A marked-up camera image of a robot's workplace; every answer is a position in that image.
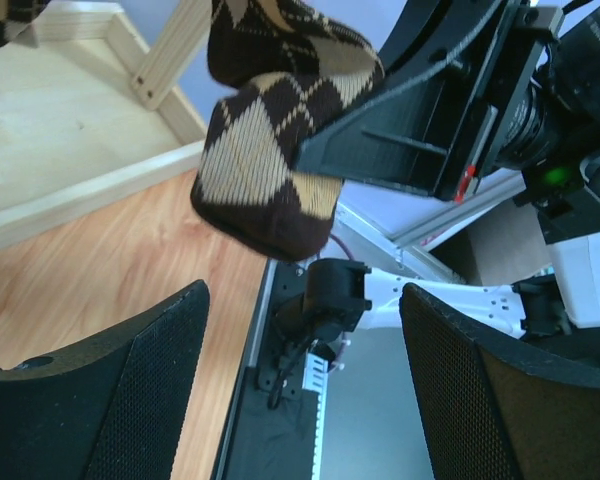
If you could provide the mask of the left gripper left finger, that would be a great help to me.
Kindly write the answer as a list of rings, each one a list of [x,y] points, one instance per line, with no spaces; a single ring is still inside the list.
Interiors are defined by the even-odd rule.
[[[209,313],[198,280],[0,369],[0,479],[168,479]]]

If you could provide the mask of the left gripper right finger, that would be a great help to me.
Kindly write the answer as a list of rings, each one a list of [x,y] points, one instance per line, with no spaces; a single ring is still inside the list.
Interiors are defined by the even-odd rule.
[[[600,367],[517,340],[409,283],[400,317],[437,479],[600,479]]]

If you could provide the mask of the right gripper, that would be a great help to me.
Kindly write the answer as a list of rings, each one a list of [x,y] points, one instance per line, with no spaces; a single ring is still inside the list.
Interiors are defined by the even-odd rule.
[[[562,126],[532,77],[563,19],[526,1],[407,1],[380,49],[393,74],[303,141],[296,170],[461,200],[497,169],[536,165]],[[448,51],[445,67],[404,77],[428,42]]]

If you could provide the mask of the brown argyle sock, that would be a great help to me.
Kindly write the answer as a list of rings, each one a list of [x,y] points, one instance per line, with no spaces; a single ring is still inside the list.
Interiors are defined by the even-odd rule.
[[[343,183],[294,171],[296,149],[383,80],[377,51],[302,1],[216,1],[207,64],[232,94],[209,120],[194,211],[263,256],[318,254]]]
[[[0,48],[9,43],[37,48],[35,20],[48,7],[49,0],[0,0]]]

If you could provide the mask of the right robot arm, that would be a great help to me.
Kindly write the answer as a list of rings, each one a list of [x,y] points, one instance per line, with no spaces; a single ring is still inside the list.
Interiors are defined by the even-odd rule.
[[[383,45],[380,87],[295,147],[294,169],[461,201],[498,169],[537,214],[554,272],[512,292],[511,332],[464,314],[446,286],[401,300],[419,400],[494,390],[499,368],[600,390],[600,6],[410,1]]]

